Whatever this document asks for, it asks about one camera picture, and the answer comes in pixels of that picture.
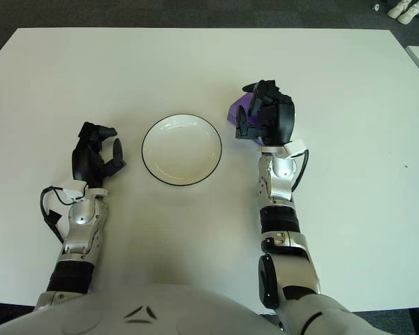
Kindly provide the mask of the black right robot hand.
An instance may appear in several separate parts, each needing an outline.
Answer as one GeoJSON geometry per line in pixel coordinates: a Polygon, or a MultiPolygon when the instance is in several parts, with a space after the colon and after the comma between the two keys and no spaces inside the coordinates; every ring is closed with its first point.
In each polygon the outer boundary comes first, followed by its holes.
{"type": "Polygon", "coordinates": [[[282,146],[291,141],[295,106],[280,92],[274,80],[260,80],[242,88],[235,110],[235,137],[259,141],[263,146],[282,146]]]}

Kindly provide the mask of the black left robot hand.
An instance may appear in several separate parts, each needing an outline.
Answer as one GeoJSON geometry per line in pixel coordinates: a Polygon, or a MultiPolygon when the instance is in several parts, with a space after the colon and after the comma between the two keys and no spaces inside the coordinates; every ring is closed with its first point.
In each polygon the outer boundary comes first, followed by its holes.
{"type": "Polygon", "coordinates": [[[78,135],[78,143],[72,153],[74,180],[85,181],[90,188],[102,188],[104,179],[126,166],[119,138],[113,142],[111,160],[105,162],[100,155],[103,142],[115,136],[117,136],[115,128],[84,122],[78,135]]]}

